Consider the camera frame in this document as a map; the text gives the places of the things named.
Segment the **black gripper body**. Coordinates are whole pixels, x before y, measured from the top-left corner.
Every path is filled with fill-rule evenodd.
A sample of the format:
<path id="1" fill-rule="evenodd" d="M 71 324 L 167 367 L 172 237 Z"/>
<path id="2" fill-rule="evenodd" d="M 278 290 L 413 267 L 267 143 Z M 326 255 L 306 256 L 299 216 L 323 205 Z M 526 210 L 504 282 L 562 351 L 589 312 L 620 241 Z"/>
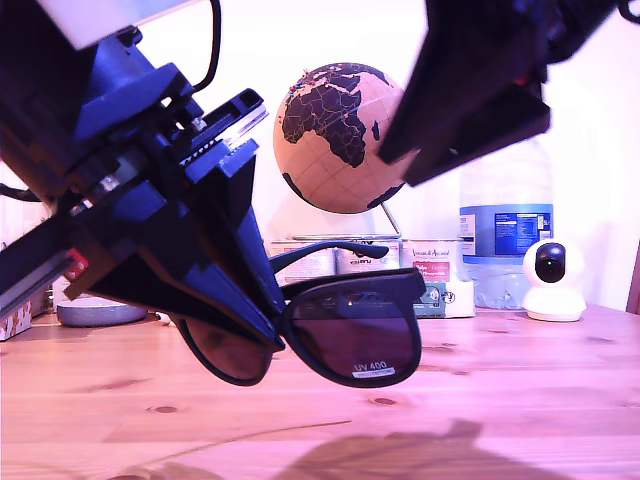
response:
<path id="1" fill-rule="evenodd" d="M 178 266 L 187 224 L 168 191 L 167 168 L 208 153 L 254 152 L 247 141 L 230 147 L 220 133 L 257 110 L 261 98 L 245 90 L 207 115 L 201 131 L 181 129 L 195 105 L 188 96 L 127 100 L 123 92 L 85 104 L 71 136 L 51 105 L 37 96 L 1 104 L 1 149 L 9 167 L 53 215 L 1 254 L 1 312 L 13 313 L 59 277 L 76 248 L 119 265 L 148 251 L 166 269 Z"/>

